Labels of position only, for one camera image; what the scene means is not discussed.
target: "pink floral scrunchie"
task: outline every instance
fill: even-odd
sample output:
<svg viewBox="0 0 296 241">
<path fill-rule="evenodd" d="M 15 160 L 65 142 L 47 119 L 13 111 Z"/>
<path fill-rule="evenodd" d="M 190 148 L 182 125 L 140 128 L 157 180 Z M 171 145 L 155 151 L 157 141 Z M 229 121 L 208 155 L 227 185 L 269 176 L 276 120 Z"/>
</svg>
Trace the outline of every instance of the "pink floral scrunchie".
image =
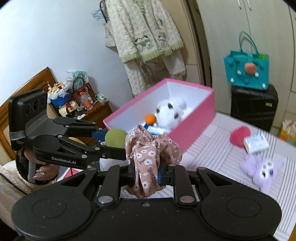
<svg viewBox="0 0 296 241">
<path fill-rule="evenodd" d="M 126 136 L 126 158 L 135 162 L 136 181 L 133 187 L 125 186 L 138 198 L 149 197 L 164 187 L 158 184 L 160 158 L 166 164 L 178 165 L 182 160 L 180 147 L 165 135 L 152 136 L 143 126 Z"/>
</svg>

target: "yellow package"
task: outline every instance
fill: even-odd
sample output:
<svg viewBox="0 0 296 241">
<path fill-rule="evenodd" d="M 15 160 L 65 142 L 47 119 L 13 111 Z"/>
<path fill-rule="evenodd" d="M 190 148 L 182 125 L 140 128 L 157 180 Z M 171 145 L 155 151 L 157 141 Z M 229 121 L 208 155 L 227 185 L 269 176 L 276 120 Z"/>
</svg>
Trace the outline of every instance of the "yellow package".
<svg viewBox="0 0 296 241">
<path fill-rule="evenodd" d="M 291 120 L 283 121 L 280 128 L 279 138 L 296 146 L 296 122 Z"/>
</svg>

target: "cabinet handle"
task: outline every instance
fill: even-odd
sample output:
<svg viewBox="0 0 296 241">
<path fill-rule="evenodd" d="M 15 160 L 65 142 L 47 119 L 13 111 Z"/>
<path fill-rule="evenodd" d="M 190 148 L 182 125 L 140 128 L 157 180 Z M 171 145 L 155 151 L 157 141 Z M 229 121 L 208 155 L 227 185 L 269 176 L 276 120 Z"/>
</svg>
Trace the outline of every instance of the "cabinet handle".
<svg viewBox="0 0 296 241">
<path fill-rule="evenodd" d="M 249 5 L 249 9 L 252 10 L 250 0 L 247 0 L 247 2 L 248 2 L 248 5 Z"/>
<path fill-rule="evenodd" d="M 238 4 L 239 8 L 242 9 L 242 6 L 240 5 L 240 1 L 239 0 L 237 0 L 237 4 Z"/>
</svg>

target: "plastic bag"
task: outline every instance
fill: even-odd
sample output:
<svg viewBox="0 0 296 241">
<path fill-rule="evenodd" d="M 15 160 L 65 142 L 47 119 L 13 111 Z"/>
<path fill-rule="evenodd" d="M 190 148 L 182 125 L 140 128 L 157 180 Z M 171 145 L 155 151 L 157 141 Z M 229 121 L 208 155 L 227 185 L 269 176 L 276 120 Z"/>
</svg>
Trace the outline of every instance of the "plastic bag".
<svg viewBox="0 0 296 241">
<path fill-rule="evenodd" d="M 77 77 L 81 77 L 84 79 L 85 83 L 89 82 L 89 77 L 85 71 L 81 70 L 66 70 L 67 77 L 65 82 L 70 85 L 70 91 L 73 92 L 73 82 Z M 74 89 L 77 90 L 83 86 L 83 81 L 80 79 L 75 82 Z"/>
</svg>

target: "black sleeve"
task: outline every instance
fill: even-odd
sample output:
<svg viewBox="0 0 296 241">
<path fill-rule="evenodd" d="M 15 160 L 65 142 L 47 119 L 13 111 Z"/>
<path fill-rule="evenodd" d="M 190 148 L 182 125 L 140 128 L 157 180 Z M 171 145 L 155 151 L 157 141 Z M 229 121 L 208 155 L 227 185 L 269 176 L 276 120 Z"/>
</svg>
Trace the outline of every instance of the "black sleeve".
<svg viewBox="0 0 296 241">
<path fill-rule="evenodd" d="M 28 173 L 29 173 L 29 160 L 25 157 L 24 155 L 24 150 L 23 148 L 17 151 L 16 158 L 15 158 L 15 163 L 17 167 L 17 171 L 21 175 L 23 179 L 28 181 Z M 45 185 L 48 184 L 50 181 L 53 181 L 57 178 L 57 175 L 52 178 L 51 180 L 46 180 L 46 181 L 38 181 L 36 180 L 36 185 Z"/>
</svg>

